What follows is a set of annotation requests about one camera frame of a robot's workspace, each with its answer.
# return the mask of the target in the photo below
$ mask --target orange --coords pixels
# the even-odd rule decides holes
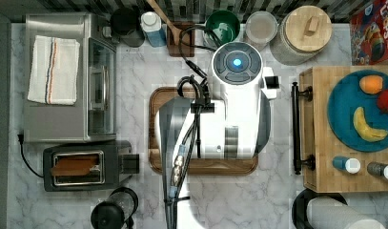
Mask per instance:
[[[360,79],[359,86],[366,94],[377,94],[383,88],[383,78],[379,75],[366,75]]]

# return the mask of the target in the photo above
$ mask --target wooden spoon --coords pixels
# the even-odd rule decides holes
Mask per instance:
[[[181,34],[181,30],[173,25],[173,22],[168,19],[164,11],[158,6],[158,4],[155,2],[155,0],[147,0],[149,5],[154,9],[154,11],[160,16],[160,18],[165,21],[167,26],[170,28],[171,32],[173,33],[174,37],[174,44],[178,45],[179,43],[179,34]],[[188,34],[184,35],[184,38],[182,39],[187,44],[190,44],[190,36]]]

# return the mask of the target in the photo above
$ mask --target bottle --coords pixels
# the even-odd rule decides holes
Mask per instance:
[[[153,47],[166,46],[166,33],[161,28],[161,19],[155,12],[145,12],[141,16],[141,27]]]
[[[333,158],[333,166],[341,171],[346,171],[350,174],[355,174],[360,170],[359,160],[346,156],[335,156]]]
[[[388,179],[388,164],[371,162],[368,164],[368,173],[373,176],[385,177]]]

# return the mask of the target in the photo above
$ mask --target banana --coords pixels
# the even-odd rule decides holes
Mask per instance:
[[[358,107],[354,112],[354,127],[360,137],[369,142],[383,140],[388,135],[386,130],[372,128],[366,123],[362,107]]]

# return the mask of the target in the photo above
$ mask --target jar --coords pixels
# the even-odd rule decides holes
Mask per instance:
[[[370,175],[388,179],[388,164],[371,162],[368,164],[367,170]]]
[[[281,64],[295,66],[312,58],[328,44],[333,27],[322,9],[303,6],[290,12],[270,42],[271,53]]]
[[[350,174],[355,174],[360,170],[360,162],[356,158],[346,156],[335,156],[333,166],[341,171],[346,171]]]
[[[261,51],[274,39],[277,22],[267,11],[257,11],[250,15],[245,24],[244,42]]]
[[[145,12],[141,16],[141,27],[153,47],[166,46],[166,33],[161,28],[161,18],[155,12]]]

